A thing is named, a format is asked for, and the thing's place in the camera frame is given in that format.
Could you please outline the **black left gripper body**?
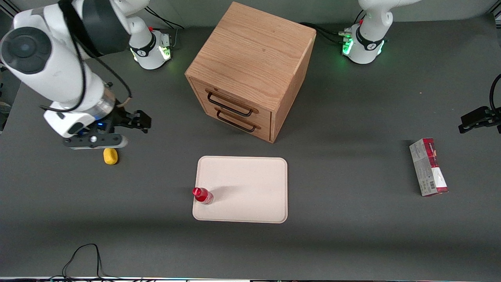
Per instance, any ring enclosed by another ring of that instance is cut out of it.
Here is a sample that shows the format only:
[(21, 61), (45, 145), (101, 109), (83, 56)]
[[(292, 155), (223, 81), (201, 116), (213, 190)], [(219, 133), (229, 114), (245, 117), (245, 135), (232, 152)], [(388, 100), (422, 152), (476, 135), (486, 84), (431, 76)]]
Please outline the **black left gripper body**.
[(487, 127), (496, 127), (497, 132), (501, 134), (501, 115), (498, 109), (500, 108), (494, 108), (489, 110), (491, 117), (487, 122)]

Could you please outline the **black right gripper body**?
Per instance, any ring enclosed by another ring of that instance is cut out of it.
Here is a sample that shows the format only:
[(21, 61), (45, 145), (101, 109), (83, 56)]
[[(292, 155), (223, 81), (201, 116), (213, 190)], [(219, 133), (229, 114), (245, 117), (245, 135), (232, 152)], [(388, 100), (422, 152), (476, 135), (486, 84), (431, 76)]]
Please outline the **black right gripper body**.
[(134, 129), (136, 112), (127, 112), (124, 107), (115, 107), (110, 114), (99, 120), (99, 134), (114, 133), (115, 127)]

